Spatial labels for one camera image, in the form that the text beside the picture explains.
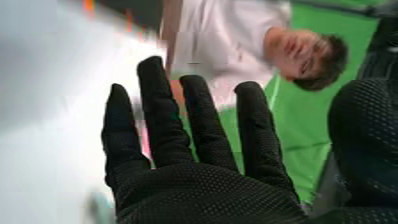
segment gloved hand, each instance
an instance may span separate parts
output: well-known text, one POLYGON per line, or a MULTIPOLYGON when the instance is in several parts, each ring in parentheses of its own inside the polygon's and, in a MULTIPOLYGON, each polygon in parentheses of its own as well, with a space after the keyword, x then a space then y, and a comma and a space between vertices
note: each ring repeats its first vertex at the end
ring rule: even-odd
POLYGON ((306 224, 398 223, 398 81, 354 80, 329 110, 332 152, 350 200, 306 224))
POLYGON ((128 94, 117 84, 107 102, 101 133, 105 180, 114 191, 119 223, 300 223, 307 217, 282 165, 259 85, 247 82, 236 87, 243 176, 202 78, 181 78, 201 163, 192 157, 190 137, 158 57, 139 65, 139 80, 156 169, 140 153, 128 94))

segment white surface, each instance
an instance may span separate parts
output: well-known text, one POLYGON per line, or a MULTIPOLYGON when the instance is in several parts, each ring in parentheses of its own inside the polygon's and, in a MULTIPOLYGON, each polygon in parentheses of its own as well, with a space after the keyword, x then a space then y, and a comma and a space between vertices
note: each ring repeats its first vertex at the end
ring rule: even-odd
POLYGON ((217 109, 234 106, 242 82, 263 87, 270 82, 263 38, 272 26, 288 26, 290 17, 288 1, 183 1, 172 71, 204 76, 217 109))
POLYGON ((108 193, 99 131, 110 84, 139 101, 135 66, 163 56, 115 35, 123 23, 82 5, 0 1, 0 223, 89 223, 91 192, 108 193))

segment white shirt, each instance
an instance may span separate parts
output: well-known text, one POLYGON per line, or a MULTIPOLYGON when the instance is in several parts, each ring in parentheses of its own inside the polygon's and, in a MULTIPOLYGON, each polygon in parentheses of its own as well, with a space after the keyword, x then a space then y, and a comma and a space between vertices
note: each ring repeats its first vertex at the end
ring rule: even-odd
POLYGON ((204 77, 217 109, 234 106, 233 89, 242 82, 256 81, 265 87, 272 79, 263 37, 272 26, 288 26, 290 12, 288 1, 183 1, 172 74, 204 77))

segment white wall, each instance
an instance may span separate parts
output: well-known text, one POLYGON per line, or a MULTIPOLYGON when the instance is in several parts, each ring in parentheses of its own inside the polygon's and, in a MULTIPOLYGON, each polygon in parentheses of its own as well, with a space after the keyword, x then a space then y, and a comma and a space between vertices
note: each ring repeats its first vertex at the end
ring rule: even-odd
POLYGON ((91 20, 80 4, 0 1, 0 223, 91 223, 91 193, 108 195, 108 88, 121 83, 139 102, 135 66, 163 56, 117 29, 115 17, 99 10, 91 20))

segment finger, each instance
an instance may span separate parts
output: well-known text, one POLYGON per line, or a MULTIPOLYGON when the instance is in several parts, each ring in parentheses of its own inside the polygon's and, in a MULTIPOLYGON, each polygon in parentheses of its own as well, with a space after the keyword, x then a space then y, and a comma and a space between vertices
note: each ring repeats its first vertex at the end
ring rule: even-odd
POLYGON ((185 76, 181 85, 199 160, 238 171, 204 79, 195 75, 185 76))
POLYGON ((238 127, 245 175, 295 192, 293 182, 282 165, 272 112, 258 83, 242 83, 234 92, 238 94, 238 127))
POLYGON ((126 161, 133 170, 149 169, 151 164, 140 153, 139 134, 128 93, 121 85, 112 85, 107 101, 101 141, 107 153, 107 171, 126 161))
POLYGON ((155 165, 162 167, 194 162, 194 157, 160 57, 151 57, 140 62, 139 81, 151 155, 155 165))

